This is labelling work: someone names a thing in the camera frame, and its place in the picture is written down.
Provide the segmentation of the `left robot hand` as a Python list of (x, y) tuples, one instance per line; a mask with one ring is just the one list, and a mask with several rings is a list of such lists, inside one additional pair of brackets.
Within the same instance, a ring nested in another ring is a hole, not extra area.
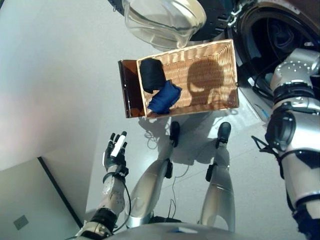
[(116, 167), (116, 171), (118, 171), (121, 176), (126, 176), (129, 173), (125, 161), (126, 136), (126, 131), (123, 131), (121, 134), (111, 134), (102, 157), (102, 165), (107, 172), (110, 171), (111, 167)]

